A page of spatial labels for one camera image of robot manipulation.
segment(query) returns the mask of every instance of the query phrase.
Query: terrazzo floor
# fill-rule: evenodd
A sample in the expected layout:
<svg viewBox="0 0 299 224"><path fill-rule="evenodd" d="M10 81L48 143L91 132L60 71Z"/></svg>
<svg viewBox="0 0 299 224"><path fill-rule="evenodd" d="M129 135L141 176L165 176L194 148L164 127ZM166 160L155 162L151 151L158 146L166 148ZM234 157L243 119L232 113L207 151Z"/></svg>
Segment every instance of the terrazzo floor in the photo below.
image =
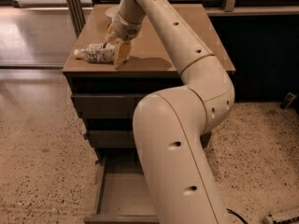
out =
<svg viewBox="0 0 299 224"><path fill-rule="evenodd" d="M93 212L101 167L70 94L61 71L0 70L0 224L76 224ZM227 208L249 224L299 207L293 109L235 104L206 155Z"/></svg>

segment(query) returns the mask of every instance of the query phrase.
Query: robotic arm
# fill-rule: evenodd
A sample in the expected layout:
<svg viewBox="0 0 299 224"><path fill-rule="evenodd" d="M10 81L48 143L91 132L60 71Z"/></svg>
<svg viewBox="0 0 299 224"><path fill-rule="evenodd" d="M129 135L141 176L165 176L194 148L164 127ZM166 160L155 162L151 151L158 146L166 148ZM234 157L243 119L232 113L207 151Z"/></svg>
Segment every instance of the robotic arm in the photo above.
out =
<svg viewBox="0 0 299 224"><path fill-rule="evenodd" d="M200 143L230 112L232 81L167 0L121 0L114 35L135 38L145 15L184 83L146 96L134 114L135 144L159 222L232 223Z"/></svg>

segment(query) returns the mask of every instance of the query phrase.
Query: wire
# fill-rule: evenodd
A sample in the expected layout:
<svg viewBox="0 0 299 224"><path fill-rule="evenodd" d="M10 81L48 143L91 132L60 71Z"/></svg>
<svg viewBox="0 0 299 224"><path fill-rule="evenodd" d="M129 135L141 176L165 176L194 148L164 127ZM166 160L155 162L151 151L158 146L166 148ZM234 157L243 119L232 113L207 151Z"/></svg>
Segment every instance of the wire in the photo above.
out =
<svg viewBox="0 0 299 224"><path fill-rule="evenodd" d="M238 217L244 224L249 224L242 216L240 216L238 213L234 212L231 209L226 209L228 211L229 214L235 215L236 217Z"/></svg>

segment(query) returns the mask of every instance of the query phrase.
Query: brown tabletop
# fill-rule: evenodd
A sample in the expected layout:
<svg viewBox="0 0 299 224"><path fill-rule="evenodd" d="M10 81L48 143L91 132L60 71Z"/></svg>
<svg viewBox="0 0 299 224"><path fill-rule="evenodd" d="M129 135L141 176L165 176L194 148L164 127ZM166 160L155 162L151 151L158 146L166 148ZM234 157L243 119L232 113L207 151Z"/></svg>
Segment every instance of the brown tabletop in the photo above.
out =
<svg viewBox="0 0 299 224"><path fill-rule="evenodd" d="M153 29L149 19L143 20L142 29L138 37L132 40L132 50L127 63L115 69L112 64L86 63L76 60L74 49L82 49L91 43L105 41L107 31L107 17L105 11L109 7L117 5L96 5L93 8L87 22L64 66L64 74L113 74L120 73L176 73L176 67L172 64L159 36ZM221 61L221 64L229 74L235 72L223 44L221 43L208 15L202 5L173 5L184 20L204 40Z"/></svg>

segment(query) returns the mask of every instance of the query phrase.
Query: bottle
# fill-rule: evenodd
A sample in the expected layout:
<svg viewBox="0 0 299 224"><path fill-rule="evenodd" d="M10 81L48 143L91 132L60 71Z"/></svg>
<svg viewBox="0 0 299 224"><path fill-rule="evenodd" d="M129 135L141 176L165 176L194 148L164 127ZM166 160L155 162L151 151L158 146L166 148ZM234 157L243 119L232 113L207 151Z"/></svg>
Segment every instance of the bottle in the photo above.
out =
<svg viewBox="0 0 299 224"><path fill-rule="evenodd" d="M87 63L113 63L115 60L116 43L95 43L83 49L75 49L76 59Z"/></svg>

